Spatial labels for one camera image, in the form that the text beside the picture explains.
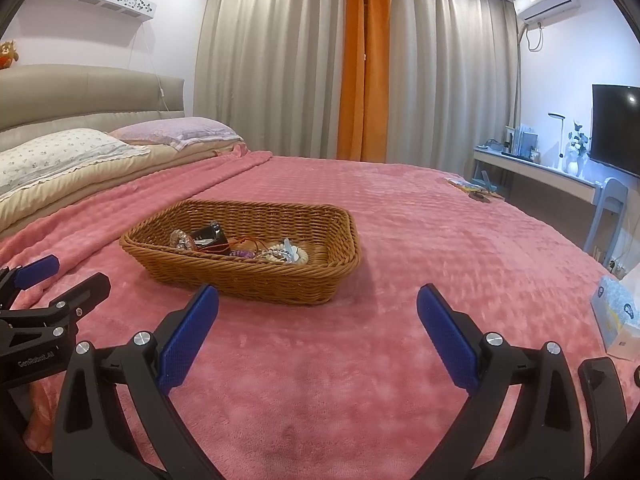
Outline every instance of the black tv screen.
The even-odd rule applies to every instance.
[[[593,85],[589,158],[640,176],[640,88]]]

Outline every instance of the brown woven basket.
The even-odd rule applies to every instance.
[[[217,220],[229,238],[265,242],[289,237],[309,255],[305,265],[247,260],[167,247],[174,229],[192,232]],[[332,205],[185,200],[123,234],[120,245],[153,278],[273,303],[318,304],[360,263],[358,233],[348,211]]]

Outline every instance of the stuffed animal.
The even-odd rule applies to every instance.
[[[7,41],[0,44],[0,70],[9,68],[14,61],[18,61],[18,53],[15,51],[15,41]]]

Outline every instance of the headboard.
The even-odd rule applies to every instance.
[[[70,128],[112,132],[184,117],[183,87],[183,79],[122,68],[14,65],[0,70],[0,152]]]

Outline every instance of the basket rim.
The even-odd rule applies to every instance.
[[[181,208],[181,207],[183,207],[185,205],[197,205],[197,204],[209,205],[211,203],[215,203],[215,204],[219,204],[219,205],[229,204],[229,205],[243,205],[243,206],[254,206],[254,205],[259,205],[259,206],[264,206],[264,205],[284,206],[285,208],[292,208],[292,209],[296,209],[296,210],[300,209],[300,207],[303,207],[305,209],[312,209],[312,210],[313,209],[318,209],[318,208],[329,208],[329,209],[333,210],[334,212],[336,212],[338,214],[346,216],[346,220],[347,220],[347,222],[349,224],[349,231],[350,231],[350,234],[351,234],[351,237],[350,237],[350,251],[349,251],[347,257],[342,258],[340,260],[335,260],[333,262],[329,262],[329,263],[326,263],[326,264],[305,264],[304,266],[292,266],[292,265],[289,265],[289,264],[285,264],[284,262],[268,262],[268,261],[261,261],[261,260],[247,260],[245,258],[238,258],[236,256],[225,256],[224,254],[208,254],[208,253],[199,253],[197,251],[184,251],[184,250],[174,249],[174,248],[166,247],[166,246],[158,246],[158,245],[154,245],[154,244],[145,244],[145,243],[142,243],[142,242],[137,242],[137,241],[132,239],[133,236],[135,236],[140,230],[145,228],[149,223],[155,222],[158,219],[169,215],[170,213],[172,213],[174,210],[176,210],[178,208]],[[255,266],[255,265],[269,266],[269,265],[271,265],[271,266],[277,266],[277,267],[281,267],[282,269],[286,269],[287,273],[291,273],[291,274],[298,274],[298,273],[306,274],[311,269],[315,269],[315,270],[325,269],[326,271],[329,271],[329,272],[331,270],[334,270],[334,271],[335,270],[340,270],[340,272],[342,272],[343,270],[346,270],[346,268],[348,268],[348,267],[357,266],[360,263],[360,258],[361,258],[359,236],[358,236],[358,232],[356,231],[356,228],[355,228],[355,222],[353,220],[353,216],[346,209],[343,209],[341,207],[335,206],[333,204],[301,204],[301,203],[293,203],[293,202],[279,203],[279,202],[244,202],[244,201],[239,201],[239,200],[192,200],[192,199],[186,199],[186,200],[181,200],[180,202],[175,203],[173,206],[171,206],[169,208],[166,208],[166,209],[163,209],[162,211],[159,211],[158,213],[156,213],[155,215],[151,216],[150,218],[147,218],[146,220],[144,220],[144,221],[140,222],[139,224],[135,225],[134,227],[132,227],[130,230],[125,232],[120,237],[120,245],[125,250],[126,250],[126,246],[129,246],[130,248],[137,248],[139,250],[162,252],[162,253],[174,254],[176,256],[187,257],[187,258],[197,258],[197,259],[204,259],[204,260],[219,261],[219,262],[225,262],[227,264],[236,264],[236,265],[240,265],[240,266],[246,266],[246,265],[252,265],[252,266]]]

